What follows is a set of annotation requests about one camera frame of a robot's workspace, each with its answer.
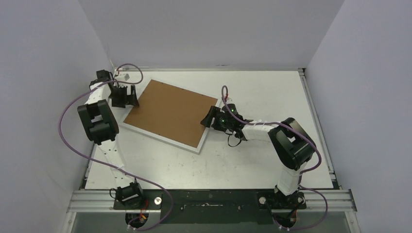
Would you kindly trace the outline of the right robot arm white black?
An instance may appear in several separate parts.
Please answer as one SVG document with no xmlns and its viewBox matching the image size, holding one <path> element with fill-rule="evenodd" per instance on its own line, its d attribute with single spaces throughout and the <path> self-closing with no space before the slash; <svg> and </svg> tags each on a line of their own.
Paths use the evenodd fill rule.
<svg viewBox="0 0 412 233">
<path fill-rule="evenodd" d="M 280 208 L 292 208 L 303 204 L 304 198 L 299 193 L 302 172 L 311 160 L 314 142 L 292 117 L 279 125 L 270 125 L 264 121 L 244 119 L 235 104 L 224 107 L 211 106 L 201 125 L 233 135 L 240 141 L 266 141 L 273 145 L 283 167 L 275 186 L 275 203 Z"/>
</svg>

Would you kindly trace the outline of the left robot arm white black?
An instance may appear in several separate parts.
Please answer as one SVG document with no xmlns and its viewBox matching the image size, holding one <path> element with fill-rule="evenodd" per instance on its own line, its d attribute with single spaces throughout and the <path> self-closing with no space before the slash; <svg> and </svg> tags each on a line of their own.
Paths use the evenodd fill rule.
<svg viewBox="0 0 412 233">
<path fill-rule="evenodd" d="M 111 110 L 112 107 L 125 108 L 139 106 L 136 87 L 126 84 L 129 75 L 114 75 L 107 70 L 98 70 L 97 78 L 89 88 L 92 91 L 85 104 L 77 108 L 81 123 L 88 139 L 94 142 L 110 165 L 117 187 L 112 198 L 123 207 L 140 209 L 146 199 L 136 178 L 128 176 L 124 156 L 117 141 L 119 125 Z"/>
</svg>

